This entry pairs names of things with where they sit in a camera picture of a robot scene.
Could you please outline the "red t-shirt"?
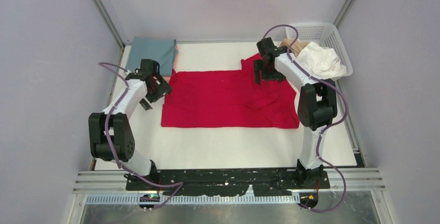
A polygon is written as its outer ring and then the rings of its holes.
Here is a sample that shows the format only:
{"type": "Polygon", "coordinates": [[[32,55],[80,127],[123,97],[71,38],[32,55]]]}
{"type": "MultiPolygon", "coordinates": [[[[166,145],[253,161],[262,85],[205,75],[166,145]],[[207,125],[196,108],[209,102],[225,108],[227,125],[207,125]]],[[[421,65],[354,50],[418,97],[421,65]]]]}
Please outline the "red t-shirt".
{"type": "Polygon", "coordinates": [[[254,78],[255,54],[239,70],[173,72],[165,96],[161,126],[167,128],[296,129],[296,91],[288,81],[254,78]]]}

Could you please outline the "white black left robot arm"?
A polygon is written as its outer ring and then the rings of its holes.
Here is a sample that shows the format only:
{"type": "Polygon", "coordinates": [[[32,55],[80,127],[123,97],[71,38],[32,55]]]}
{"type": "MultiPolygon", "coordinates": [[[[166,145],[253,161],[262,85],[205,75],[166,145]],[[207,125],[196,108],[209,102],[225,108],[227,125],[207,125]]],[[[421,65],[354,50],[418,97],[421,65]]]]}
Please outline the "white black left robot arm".
{"type": "Polygon", "coordinates": [[[139,183],[147,190],[155,189],[159,174],[153,160],[145,158],[135,149],[135,139],[129,120],[138,106],[145,111],[152,104],[170,94],[172,88],[160,74],[160,65],[151,59],[142,59],[134,71],[118,65],[101,62],[100,66],[115,73],[124,83],[122,91],[101,112],[88,118],[91,155],[103,161],[112,161],[118,168],[139,176],[139,183]]]}

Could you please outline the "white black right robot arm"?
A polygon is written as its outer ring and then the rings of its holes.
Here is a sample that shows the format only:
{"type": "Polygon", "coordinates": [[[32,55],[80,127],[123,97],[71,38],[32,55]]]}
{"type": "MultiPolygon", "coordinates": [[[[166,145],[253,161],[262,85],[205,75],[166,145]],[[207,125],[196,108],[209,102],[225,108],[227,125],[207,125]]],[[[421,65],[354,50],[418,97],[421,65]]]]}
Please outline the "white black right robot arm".
{"type": "Polygon", "coordinates": [[[304,138],[294,181],[309,188],[323,176],[320,144],[338,112],[335,83],[331,79],[314,77],[291,56],[288,47],[277,47],[270,37],[261,39],[256,45],[261,59],[254,61],[255,82],[287,80],[299,90],[297,114],[304,126],[304,138]]]}

